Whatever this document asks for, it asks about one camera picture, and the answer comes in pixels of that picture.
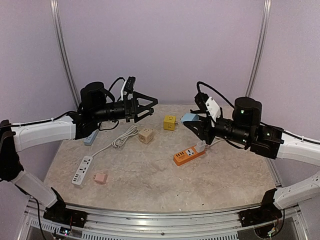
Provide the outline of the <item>blue usb charger plug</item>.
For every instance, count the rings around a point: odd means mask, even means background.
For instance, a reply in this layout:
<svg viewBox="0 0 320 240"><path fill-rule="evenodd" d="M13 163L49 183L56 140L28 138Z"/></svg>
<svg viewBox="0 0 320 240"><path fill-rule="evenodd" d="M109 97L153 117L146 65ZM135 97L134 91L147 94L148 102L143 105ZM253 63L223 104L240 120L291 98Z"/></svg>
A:
<svg viewBox="0 0 320 240"><path fill-rule="evenodd" d="M197 121L199 121L199 115L194 114L194 113L186 113L180 119L180 122L182 124L184 124L184 122L197 122Z"/></svg>

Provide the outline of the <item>beige cube socket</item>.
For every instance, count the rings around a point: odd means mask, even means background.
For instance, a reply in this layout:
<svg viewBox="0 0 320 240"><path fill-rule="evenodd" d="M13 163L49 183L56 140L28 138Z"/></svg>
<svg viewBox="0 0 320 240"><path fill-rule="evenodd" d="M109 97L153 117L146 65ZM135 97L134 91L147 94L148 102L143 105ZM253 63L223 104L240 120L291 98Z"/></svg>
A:
<svg viewBox="0 0 320 240"><path fill-rule="evenodd" d="M151 128L143 128L138 132L138 139L144 144L149 144L154 139L154 131Z"/></svg>

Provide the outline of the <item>orange power strip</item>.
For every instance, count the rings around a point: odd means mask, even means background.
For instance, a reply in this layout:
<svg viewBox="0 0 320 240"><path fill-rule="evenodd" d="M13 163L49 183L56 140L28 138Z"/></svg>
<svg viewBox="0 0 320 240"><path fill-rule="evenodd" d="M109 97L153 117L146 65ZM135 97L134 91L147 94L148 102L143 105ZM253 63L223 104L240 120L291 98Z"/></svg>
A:
<svg viewBox="0 0 320 240"><path fill-rule="evenodd" d="M188 149L182 150L173 155L173 161L177 166L184 165L202 155L204 155L206 150L202 150L200 152L197 151L196 146L191 146Z"/></svg>

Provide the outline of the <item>pink usb charger plug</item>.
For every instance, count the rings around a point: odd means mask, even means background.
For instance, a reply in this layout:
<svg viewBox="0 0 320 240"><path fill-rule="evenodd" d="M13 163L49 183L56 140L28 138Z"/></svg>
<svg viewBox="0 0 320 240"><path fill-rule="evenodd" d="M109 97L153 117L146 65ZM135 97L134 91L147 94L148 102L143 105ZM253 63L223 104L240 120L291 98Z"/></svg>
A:
<svg viewBox="0 0 320 240"><path fill-rule="evenodd" d="M97 173L93 176L93 180L100 185L105 185L108 179L108 175L105 173Z"/></svg>

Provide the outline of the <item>white power strip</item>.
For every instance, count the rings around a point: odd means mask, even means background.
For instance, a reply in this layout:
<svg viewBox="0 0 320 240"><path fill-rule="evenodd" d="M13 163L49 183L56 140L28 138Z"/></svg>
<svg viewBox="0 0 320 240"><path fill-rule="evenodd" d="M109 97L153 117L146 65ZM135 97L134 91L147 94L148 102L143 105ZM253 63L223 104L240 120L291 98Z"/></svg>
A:
<svg viewBox="0 0 320 240"><path fill-rule="evenodd" d="M92 156L84 156L81 160L72 180L71 183L74 187L82 189L87 177L89 176L89 172L93 166L93 157Z"/></svg>

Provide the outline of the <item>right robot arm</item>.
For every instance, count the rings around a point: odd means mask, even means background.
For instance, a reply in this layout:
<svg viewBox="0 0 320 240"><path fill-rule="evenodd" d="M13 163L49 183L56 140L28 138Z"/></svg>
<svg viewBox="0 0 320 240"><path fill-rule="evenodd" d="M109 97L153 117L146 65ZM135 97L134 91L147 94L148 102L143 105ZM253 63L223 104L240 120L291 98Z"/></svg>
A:
<svg viewBox="0 0 320 240"><path fill-rule="evenodd" d="M232 118L223 117L222 108L212 97L199 93L195 97L198 110L185 114L181 123L200 140L210 145L218 137L236 148L269 159L290 159L315 166L320 164L320 143L297 136L283 128L261 123L262 104L250 97L234 101ZM266 222L282 217L282 210L311 199L320 193L320 174L265 192L260 207L240 213L243 224Z"/></svg>

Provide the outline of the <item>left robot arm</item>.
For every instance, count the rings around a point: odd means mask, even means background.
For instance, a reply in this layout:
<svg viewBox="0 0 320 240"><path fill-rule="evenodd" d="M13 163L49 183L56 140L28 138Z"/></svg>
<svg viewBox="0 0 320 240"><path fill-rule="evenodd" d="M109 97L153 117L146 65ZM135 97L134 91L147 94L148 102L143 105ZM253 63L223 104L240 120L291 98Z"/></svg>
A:
<svg viewBox="0 0 320 240"><path fill-rule="evenodd" d="M35 122L1 121L0 179L11 182L38 200L57 221L66 222L70 218L70 211L62 197L27 172L20 163L18 153L51 142L84 139L97 130L102 122L134 120L137 123L152 115L158 100L134 91L135 81L134 77L124 81L119 101L105 89L103 82L95 81L81 89L81 103L76 111Z"/></svg>

